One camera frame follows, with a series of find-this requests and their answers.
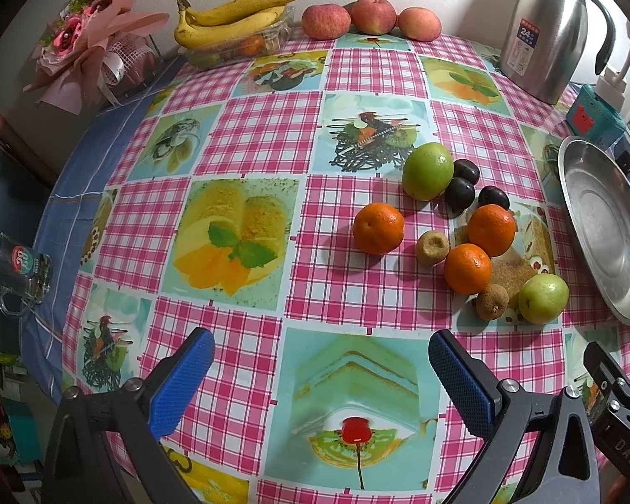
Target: banana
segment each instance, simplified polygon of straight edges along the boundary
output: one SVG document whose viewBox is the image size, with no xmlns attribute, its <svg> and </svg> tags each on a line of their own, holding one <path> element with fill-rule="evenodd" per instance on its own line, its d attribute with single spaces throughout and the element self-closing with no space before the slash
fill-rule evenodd
<svg viewBox="0 0 630 504">
<path fill-rule="evenodd" d="M 222 42 L 223 40 L 253 34 L 273 24 L 285 10 L 285 6 L 276 6 L 254 13 L 232 24 L 221 26 L 192 26 L 186 21 L 186 0 L 177 0 L 180 19 L 173 34 L 175 41 L 186 47 L 195 49 L 202 45 Z"/>
<path fill-rule="evenodd" d="M 208 11 L 194 11 L 187 5 L 186 19 L 193 26 L 220 26 L 239 21 L 257 11 L 269 7 L 286 5 L 294 0 L 233 0 L 209 9 Z"/>
</svg>

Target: green apple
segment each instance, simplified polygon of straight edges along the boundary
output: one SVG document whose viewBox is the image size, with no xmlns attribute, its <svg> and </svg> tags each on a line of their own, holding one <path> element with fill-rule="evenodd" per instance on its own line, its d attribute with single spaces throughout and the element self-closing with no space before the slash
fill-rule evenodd
<svg viewBox="0 0 630 504">
<path fill-rule="evenodd" d="M 418 201 L 430 201 L 453 178 L 453 156 L 438 142 L 416 147 L 404 163 L 404 191 Z"/>
<path fill-rule="evenodd" d="M 541 273 L 522 285 L 518 295 L 518 308 L 529 322 L 546 324 L 562 313 L 568 299 L 569 287 L 563 279 Z"/>
</svg>

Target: label sticker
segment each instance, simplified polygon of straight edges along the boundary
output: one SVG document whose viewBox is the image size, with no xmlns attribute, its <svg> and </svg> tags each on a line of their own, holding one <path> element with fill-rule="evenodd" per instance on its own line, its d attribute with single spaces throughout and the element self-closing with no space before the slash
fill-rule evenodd
<svg viewBox="0 0 630 504">
<path fill-rule="evenodd" d="M 27 275 L 33 270 L 35 256 L 24 247 L 14 247 L 12 250 L 12 269 L 21 275 Z"/>
<path fill-rule="evenodd" d="M 538 41 L 539 29 L 534 24 L 522 18 L 516 37 L 511 45 L 509 58 L 507 59 L 507 64 L 512 70 L 521 76 L 525 75 L 525 71 L 528 69 L 529 61 L 532 58 L 532 53 Z"/>
</svg>

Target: red cherry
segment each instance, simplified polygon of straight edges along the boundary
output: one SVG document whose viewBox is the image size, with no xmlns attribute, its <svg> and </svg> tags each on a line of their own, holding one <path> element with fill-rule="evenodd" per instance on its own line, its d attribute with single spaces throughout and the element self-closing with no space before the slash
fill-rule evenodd
<svg viewBox="0 0 630 504">
<path fill-rule="evenodd" d="M 371 439 L 369 421 L 362 417 L 348 417 L 343 421 L 341 439 L 348 445 L 365 444 Z"/>
</svg>

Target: glass mug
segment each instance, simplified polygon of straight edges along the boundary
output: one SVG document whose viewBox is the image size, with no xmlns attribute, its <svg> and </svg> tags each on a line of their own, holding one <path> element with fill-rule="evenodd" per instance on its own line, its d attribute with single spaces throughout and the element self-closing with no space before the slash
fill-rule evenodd
<svg viewBox="0 0 630 504">
<path fill-rule="evenodd" d="M 24 315 L 49 291 L 52 280 L 52 259 L 0 233 L 0 310 L 5 316 Z M 11 311 L 5 305 L 5 295 L 21 298 L 24 308 Z"/>
</svg>

